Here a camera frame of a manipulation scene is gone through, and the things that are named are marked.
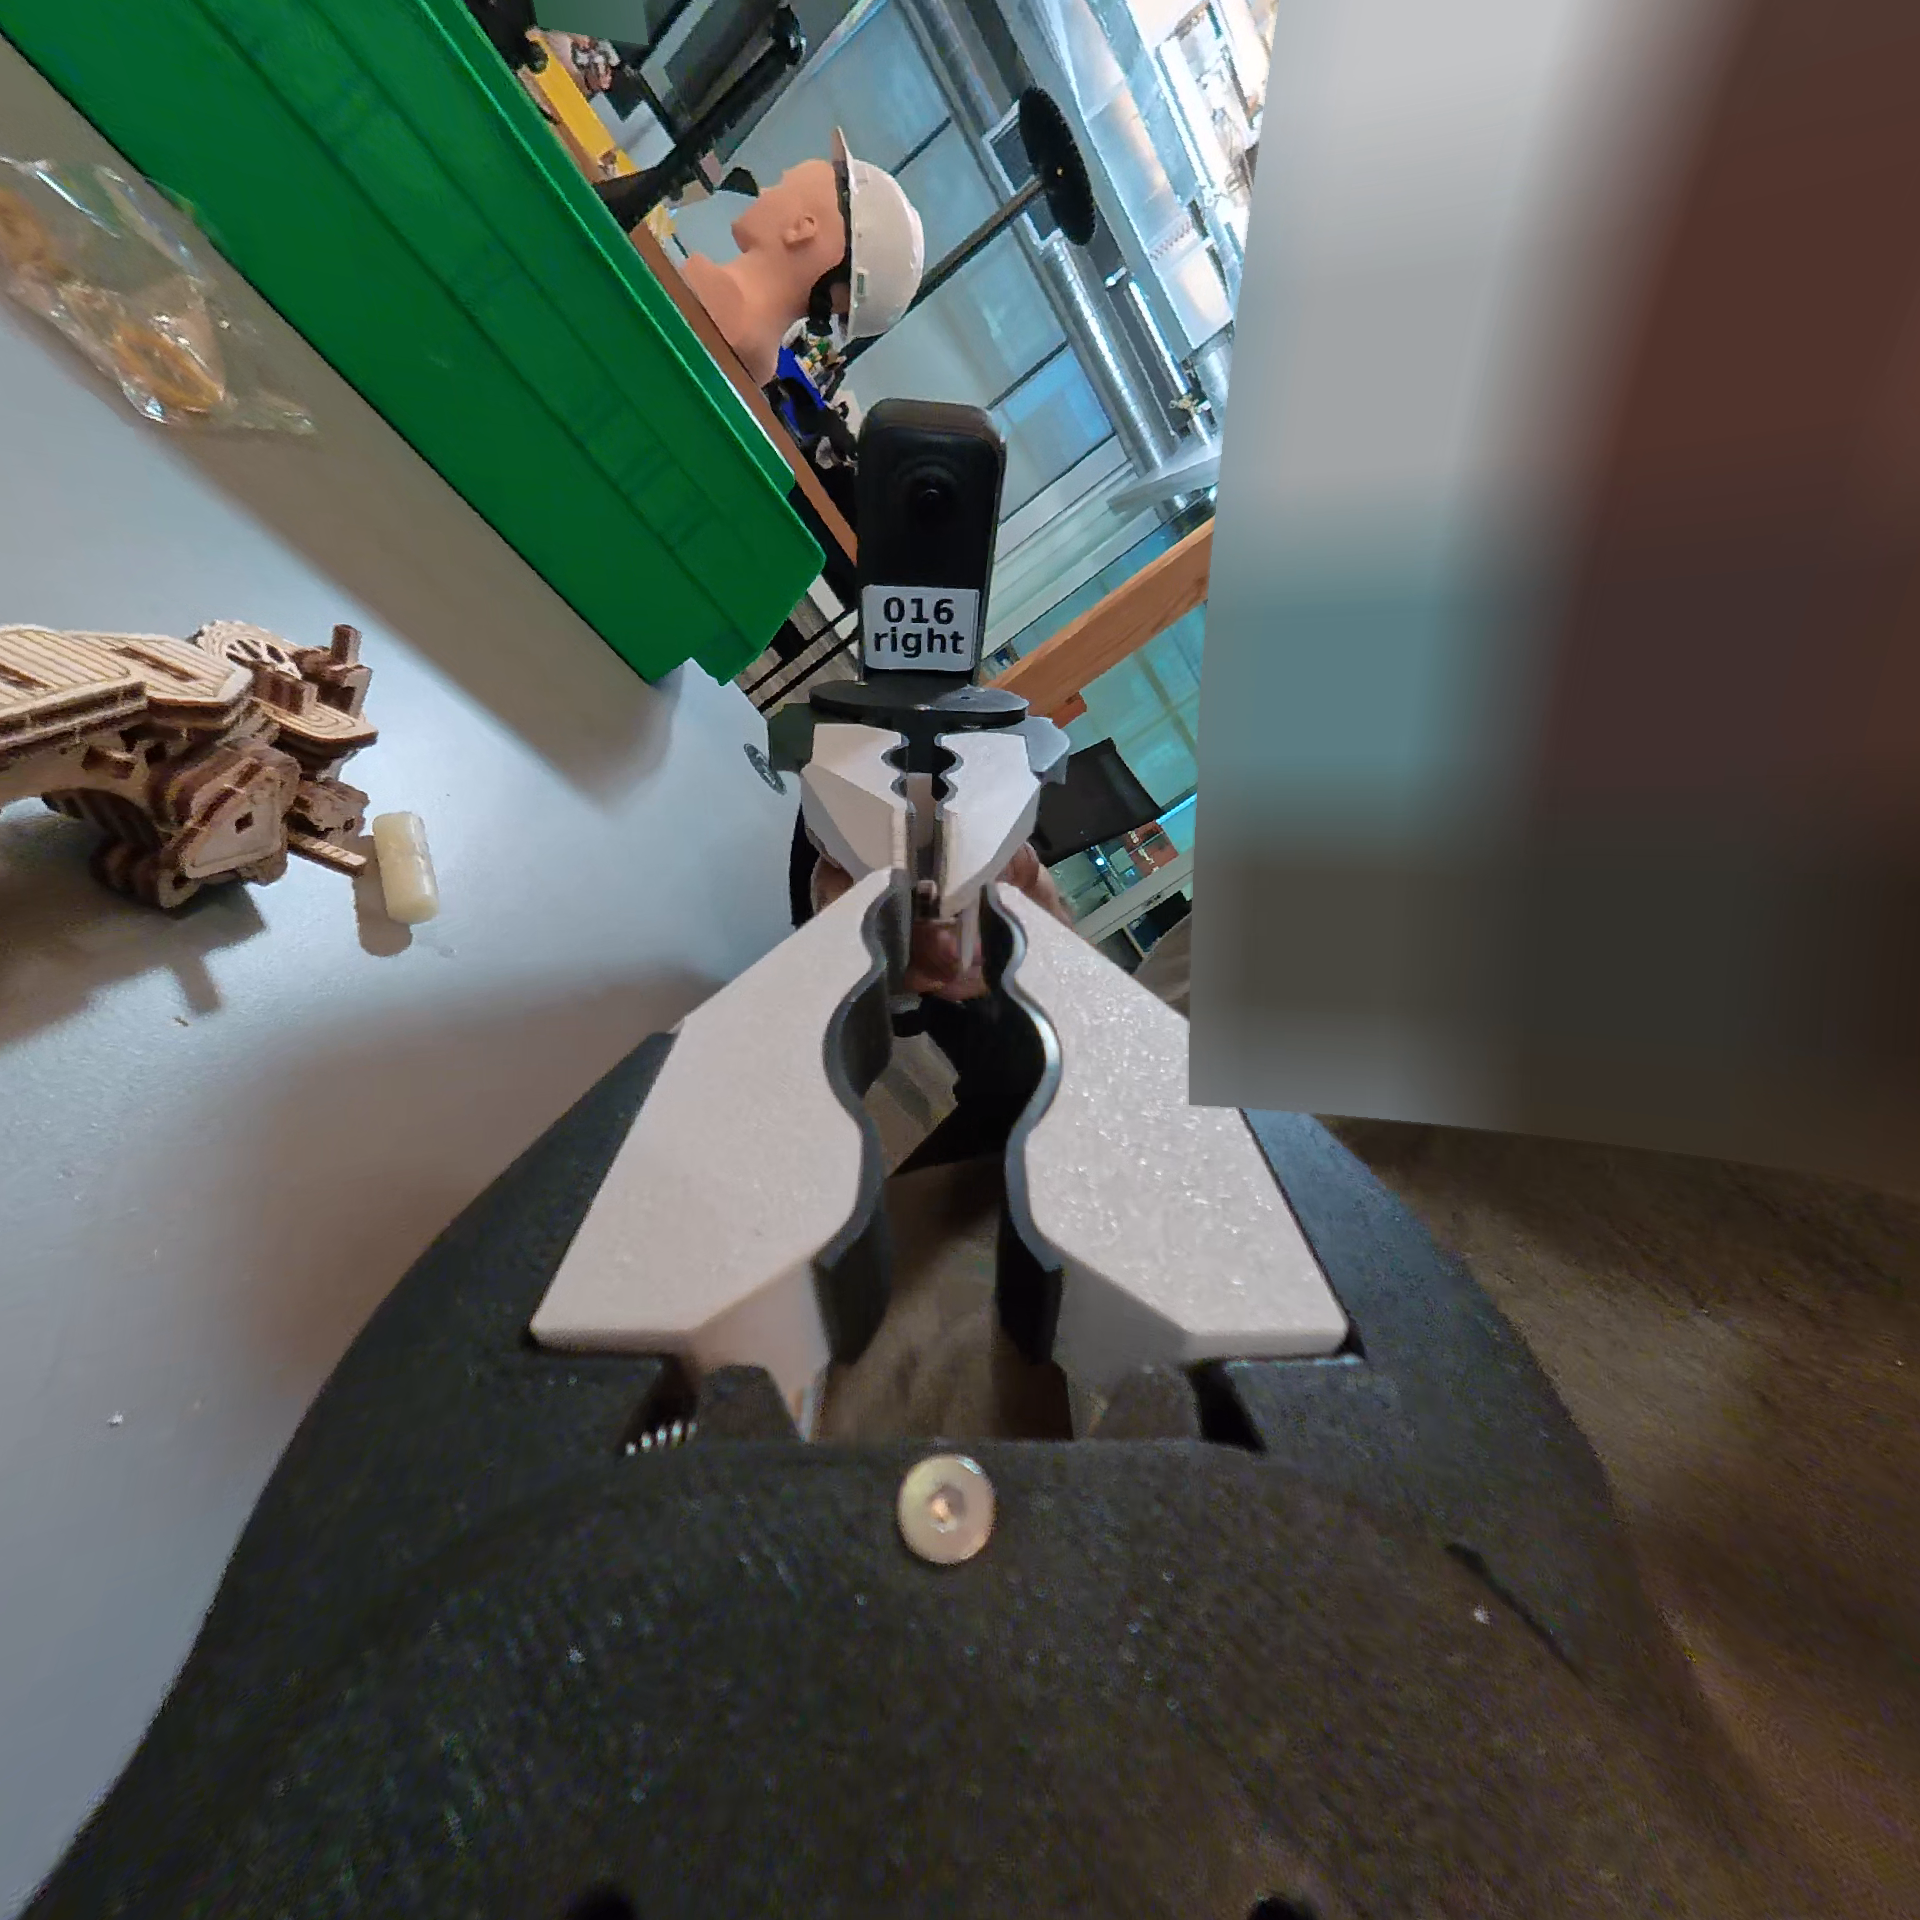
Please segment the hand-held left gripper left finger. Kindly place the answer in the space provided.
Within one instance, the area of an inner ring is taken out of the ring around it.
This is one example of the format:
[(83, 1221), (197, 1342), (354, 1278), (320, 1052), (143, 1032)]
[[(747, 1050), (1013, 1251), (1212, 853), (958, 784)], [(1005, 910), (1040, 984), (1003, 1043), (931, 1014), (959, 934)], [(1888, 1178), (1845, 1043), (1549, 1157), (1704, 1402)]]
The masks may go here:
[(908, 921), (905, 875), (864, 875), (674, 1028), (534, 1310), (540, 1347), (753, 1368), (813, 1436), (892, 1293), (865, 1092)]

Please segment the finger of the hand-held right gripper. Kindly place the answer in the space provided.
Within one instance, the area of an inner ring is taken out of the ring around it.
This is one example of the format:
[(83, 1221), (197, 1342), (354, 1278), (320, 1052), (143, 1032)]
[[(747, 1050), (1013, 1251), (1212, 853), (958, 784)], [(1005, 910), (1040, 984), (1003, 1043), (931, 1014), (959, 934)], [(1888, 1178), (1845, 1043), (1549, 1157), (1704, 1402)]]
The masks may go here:
[(821, 855), (847, 875), (910, 867), (911, 806), (898, 764), (905, 740), (881, 727), (813, 727), (800, 769), (802, 819)]
[(1042, 780), (1015, 727), (940, 731), (931, 757), (920, 893), (928, 918), (959, 920), (1027, 842)]

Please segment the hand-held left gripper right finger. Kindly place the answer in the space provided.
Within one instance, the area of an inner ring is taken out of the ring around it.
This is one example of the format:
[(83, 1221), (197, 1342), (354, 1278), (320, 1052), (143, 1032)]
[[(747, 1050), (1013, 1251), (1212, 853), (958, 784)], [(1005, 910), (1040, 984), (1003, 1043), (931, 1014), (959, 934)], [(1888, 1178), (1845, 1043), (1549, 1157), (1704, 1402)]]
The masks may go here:
[(997, 1317), (1086, 1436), (1129, 1380), (1323, 1361), (1340, 1306), (1245, 1115), (1187, 1098), (1187, 1020), (1015, 888), (979, 897), (1030, 1092), (1002, 1156)]

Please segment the white wax stick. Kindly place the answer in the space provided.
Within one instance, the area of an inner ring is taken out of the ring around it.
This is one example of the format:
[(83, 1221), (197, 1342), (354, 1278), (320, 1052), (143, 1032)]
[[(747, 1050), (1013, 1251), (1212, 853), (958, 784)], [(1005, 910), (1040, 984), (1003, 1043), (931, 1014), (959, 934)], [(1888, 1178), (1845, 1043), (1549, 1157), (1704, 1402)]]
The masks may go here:
[(422, 815), (383, 812), (370, 819), (368, 831), (386, 915), (401, 925), (431, 921), (439, 911), (439, 886)]

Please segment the grey desk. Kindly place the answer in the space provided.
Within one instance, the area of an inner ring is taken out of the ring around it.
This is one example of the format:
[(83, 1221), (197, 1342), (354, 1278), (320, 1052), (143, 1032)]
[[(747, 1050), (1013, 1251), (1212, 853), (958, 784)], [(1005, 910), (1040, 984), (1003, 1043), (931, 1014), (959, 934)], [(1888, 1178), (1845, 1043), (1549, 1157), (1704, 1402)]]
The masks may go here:
[(442, 910), (308, 862), (170, 918), (4, 812), (2, 1901), (121, 1772), (324, 1380), (449, 1217), (783, 924), (755, 710), (643, 684), (221, 277), (309, 435), (175, 432), (4, 300), (4, 622), (348, 622), (374, 814)]

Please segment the black monitor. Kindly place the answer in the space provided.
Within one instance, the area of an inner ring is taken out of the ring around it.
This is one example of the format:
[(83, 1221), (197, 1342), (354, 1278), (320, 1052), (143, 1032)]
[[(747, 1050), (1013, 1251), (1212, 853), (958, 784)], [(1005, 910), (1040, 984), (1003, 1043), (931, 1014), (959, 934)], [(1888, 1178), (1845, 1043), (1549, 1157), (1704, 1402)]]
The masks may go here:
[(1027, 837), (1051, 867), (1147, 827), (1170, 808), (1152, 796), (1117, 743), (1102, 738), (1071, 749), (1062, 776), (1043, 781)]

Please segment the white hard hat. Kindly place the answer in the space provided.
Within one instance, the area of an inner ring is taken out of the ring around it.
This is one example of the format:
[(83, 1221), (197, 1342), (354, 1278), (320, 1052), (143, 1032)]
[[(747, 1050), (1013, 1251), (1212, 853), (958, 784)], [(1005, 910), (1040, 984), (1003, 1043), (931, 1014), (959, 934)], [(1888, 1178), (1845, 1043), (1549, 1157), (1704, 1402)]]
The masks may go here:
[(888, 334), (908, 314), (924, 282), (926, 235), (900, 180), (853, 155), (840, 126), (829, 135), (829, 162), (844, 247), (816, 288), (816, 317), (829, 345), (846, 351)]

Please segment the mannequin head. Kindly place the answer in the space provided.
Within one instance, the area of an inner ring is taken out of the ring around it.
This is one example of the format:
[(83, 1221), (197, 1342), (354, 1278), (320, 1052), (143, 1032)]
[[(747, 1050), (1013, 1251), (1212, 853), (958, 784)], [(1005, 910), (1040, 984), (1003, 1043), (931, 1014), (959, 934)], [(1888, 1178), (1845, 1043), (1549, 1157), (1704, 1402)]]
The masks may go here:
[(734, 282), (755, 360), (772, 365), (852, 253), (849, 199), (836, 155), (808, 155), (761, 185), (731, 223)]

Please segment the black disc on rod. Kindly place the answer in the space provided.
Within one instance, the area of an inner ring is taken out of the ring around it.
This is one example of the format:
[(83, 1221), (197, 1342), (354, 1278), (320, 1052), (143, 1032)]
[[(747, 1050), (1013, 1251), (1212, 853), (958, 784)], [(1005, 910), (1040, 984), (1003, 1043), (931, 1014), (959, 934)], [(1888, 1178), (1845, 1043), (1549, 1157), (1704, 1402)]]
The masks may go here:
[(983, 220), (972, 233), (949, 250), (924, 274), (920, 296), (931, 298), (958, 275), (972, 260), (985, 251), (1000, 231), (1012, 228), (1033, 203), (1045, 211), (1074, 247), (1086, 247), (1096, 228), (1098, 205), (1092, 178), (1067, 118), (1042, 86), (1020, 90), (1015, 103), (1020, 147), (1027, 159), (1030, 178), (1017, 191)]

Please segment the green plastic bin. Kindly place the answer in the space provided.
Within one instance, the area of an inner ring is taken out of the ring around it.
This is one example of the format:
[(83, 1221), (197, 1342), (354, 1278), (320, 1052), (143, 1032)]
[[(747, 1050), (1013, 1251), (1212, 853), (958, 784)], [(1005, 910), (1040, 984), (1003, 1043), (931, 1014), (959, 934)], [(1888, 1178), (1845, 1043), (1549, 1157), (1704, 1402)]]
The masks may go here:
[(821, 570), (793, 476), (463, 4), (2, 23), (643, 680), (765, 649)]

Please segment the partly built wooden model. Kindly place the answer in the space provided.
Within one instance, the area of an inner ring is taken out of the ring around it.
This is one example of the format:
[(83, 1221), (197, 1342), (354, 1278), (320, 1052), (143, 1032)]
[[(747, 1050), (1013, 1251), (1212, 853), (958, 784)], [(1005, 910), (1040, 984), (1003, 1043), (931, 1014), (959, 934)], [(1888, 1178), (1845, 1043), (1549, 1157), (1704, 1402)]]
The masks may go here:
[(368, 796), (341, 777), (372, 747), (357, 627), (294, 643), (214, 619), (188, 636), (2, 629), (2, 804), (92, 827), (108, 889), (178, 910), (272, 884), (290, 858), (356, 878)]

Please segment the clear plastic bag of parts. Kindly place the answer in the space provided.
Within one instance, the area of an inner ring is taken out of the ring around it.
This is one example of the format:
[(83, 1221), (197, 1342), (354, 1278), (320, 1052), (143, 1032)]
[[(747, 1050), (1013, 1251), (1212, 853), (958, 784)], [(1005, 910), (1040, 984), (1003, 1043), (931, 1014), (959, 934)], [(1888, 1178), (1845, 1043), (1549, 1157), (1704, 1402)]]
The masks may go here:
[(196, 225), (141, 178), (4, 155), (2, 285), (141, 419), (318, 432), (272, 386), (257, 332), (227, 304)]

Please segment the wooden rail beam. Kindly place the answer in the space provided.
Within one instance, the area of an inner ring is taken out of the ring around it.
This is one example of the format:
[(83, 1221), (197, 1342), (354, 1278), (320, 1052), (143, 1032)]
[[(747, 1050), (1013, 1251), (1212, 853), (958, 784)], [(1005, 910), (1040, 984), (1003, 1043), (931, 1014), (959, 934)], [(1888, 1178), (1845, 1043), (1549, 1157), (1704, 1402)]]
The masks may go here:
[(1214, 522), (1193, 527), (1015, 659), (997, 684), (1030, 712), (1067, 724), (1086, 710), (1086, 688), (1203, 608), (1212, 546)]

